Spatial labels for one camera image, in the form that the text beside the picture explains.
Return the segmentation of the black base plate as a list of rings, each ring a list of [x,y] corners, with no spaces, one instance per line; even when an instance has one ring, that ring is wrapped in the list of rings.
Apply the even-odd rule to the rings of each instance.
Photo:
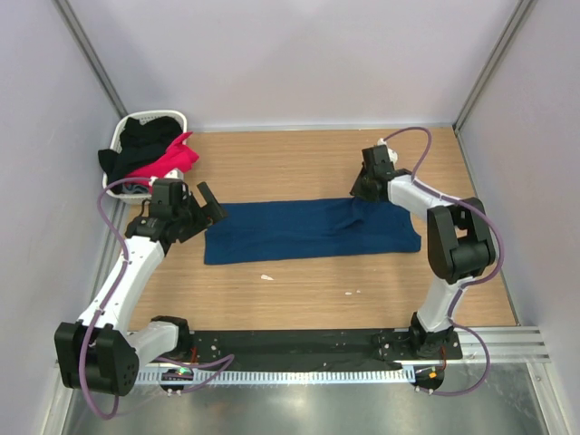
[[[369,372],[403,361],[458,361],[456,333],[423,347],[406,329],[196,331],[182,349],[164,353],[180,363],[212,363],[232,354],[231,371]]]

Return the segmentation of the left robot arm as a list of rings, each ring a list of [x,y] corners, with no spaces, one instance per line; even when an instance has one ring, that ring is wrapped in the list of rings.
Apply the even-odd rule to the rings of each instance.
[[[152,183],[152,195],[120,237],[121,254],[101,291],[73,323],[54,334],[63,385],[125,396],[139,370],[162,356],[187,356],[192,338],[187,320],[158,315],[130,333],[132,313],[153,272],[172,245],[184,243],[227,217],[207,183],[198,184],[199,204],[181,179]]]

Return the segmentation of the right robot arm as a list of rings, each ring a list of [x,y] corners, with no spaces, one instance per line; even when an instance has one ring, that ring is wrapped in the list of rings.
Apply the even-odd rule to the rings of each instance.
[[[407,351],[412,359],[435,359],[451,343],[454,312],[465,288],[496,261],[496,249],[483,203],[459,199],[427,186],[406,169],[396,169],[390,149],[362,150],[362,168],[351,194],[389,202],[427,226],[427,256],[434,274],[425,302],[412,315]]]

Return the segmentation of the grey t shirt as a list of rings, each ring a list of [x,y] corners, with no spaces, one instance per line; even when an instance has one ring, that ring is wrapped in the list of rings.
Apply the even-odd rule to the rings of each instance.
[[[145,180],[123,182],[120,196],[123,198],[148,197],[150,184]]]

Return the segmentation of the aluminium frame rail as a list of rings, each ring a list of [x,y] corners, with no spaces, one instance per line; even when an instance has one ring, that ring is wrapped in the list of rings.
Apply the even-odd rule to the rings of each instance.
[[[463,357],[450,363],[482,363],[489,356],[494,362],[529,362],[547,358],[547,349],[540,332],[534,327],[477,328],[473,332],[456,329]],[[403,361],[401,363],[427,363]]]

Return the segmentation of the white laundry basket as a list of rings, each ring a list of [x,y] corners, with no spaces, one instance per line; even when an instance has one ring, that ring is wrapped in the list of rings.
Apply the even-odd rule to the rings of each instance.
[[[110,150],[121,153],[126,145],[130,143],[129,134],[138,130],[137,125],[144,125],[150,121],[154,121],[158,118],[171,118],[174,120],[181,128],[183,132],[188,130],[188,121],[183,113],[180,111],[173,110],[154,110],[154,111],[138,111],[131,113],[124,118],[122,118],[113,133],[111,139]],[[139,205],[142,200],[149,198],[149,193],[120,193],[116,194],[112,190],[107,190],[106,194],[114,199],[128,204],[128,205]]]

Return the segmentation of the blue t shirt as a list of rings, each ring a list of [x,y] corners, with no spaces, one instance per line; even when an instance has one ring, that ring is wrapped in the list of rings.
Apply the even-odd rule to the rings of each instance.
[[[204,263],[417,253],[410,213],[358,198],[229,203],[227,218],[206,232]]]

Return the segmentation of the pink t shirt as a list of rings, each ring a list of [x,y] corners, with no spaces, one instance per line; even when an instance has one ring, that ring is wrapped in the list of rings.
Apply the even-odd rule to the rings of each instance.
[[[187,139],[192,134],[192,131],[180,134],[170,143],[159,159],[135,169],[127,175],[127,178],[164,178],[167,173],[174,169],[178,169],[182,173],[190,171],[199,159],[199,155],[186,144]]]

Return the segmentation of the black t shirt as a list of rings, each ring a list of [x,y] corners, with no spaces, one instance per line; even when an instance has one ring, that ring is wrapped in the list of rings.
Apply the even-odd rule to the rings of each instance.
[[[109,182],[124,179],[135,169],[159,159],[167,147],[183,131],[171,118],[158,118],[129,134],[130,143],[121,153],[110,149],[99,150],[98,160]]]

